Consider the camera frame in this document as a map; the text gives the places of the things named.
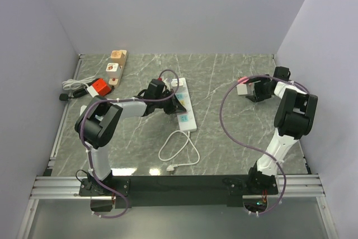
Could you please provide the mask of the white cube plug adapter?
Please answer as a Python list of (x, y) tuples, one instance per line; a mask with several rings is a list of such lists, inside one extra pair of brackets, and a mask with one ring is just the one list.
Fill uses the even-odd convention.
[(251, 83), (241, 83), (236, 86), (237, 94), (239, 96), (250, 96), (253, 94), (253, 86)]

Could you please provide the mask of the red cube plug adapter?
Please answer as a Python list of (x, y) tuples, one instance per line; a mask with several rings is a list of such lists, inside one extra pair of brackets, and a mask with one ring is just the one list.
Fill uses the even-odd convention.
[(95, 89), (100, 94), (99, 96), (102, 97), (108, 95), (112, 91), (112, 88), (104, 81), (103, 78), (96, 79), (92, 85), (94, 85)]

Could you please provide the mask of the pink plug adapter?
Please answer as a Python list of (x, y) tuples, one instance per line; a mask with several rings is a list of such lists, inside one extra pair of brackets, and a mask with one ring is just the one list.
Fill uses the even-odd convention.
[(242, 77), (238, 80), (238, 84), (242, 85), (242, 84), (246, 84), (249, 81), (249, 77)]

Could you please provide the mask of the white top plug adapter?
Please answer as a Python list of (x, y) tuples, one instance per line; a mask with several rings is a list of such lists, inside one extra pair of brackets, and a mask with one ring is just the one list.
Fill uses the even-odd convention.
[(184, 78), (180, 78), (179, 80), (173, 79), (172, 82), (171, 82), (171, 86), (173, 88), (175, 88), (175, 87), (183, 87), (184, 84), (185, 84), (185, 79)]

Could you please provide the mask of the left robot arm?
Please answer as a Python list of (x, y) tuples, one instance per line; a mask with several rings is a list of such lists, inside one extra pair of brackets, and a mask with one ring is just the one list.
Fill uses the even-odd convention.
[(167, 115), (185, 113), (187, 109), (175, 95), (181, 85), (179, 79), (174, 79), (171, 84), (161, 78), (152, 79), (146, 89), (132, 98), (110, 100), (97, 95), (84, 108), (75, 123), (75, 131), (87, 147), (88, 179), (98, 195), (106, 195), (114, 188), (109, 154), (105, 147), (112, 139), (119, 121), (145, 117), (156, 109), (162, 109)]

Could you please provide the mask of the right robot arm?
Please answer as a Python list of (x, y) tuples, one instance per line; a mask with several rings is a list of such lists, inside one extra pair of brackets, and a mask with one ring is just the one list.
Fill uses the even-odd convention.
[(318, 97), (290, 80), (290, 70), (276, 67), (274, 76), (249, 78), (246, 98), (257, 103), (276, 96), (280, 99), (274, 118), (274, 135), (265, 153), (249, 169), (246, 189), (253, 194), (269, 190), (276, 184), (277, 171), (289, 149), (308, 135), (313, 127)]

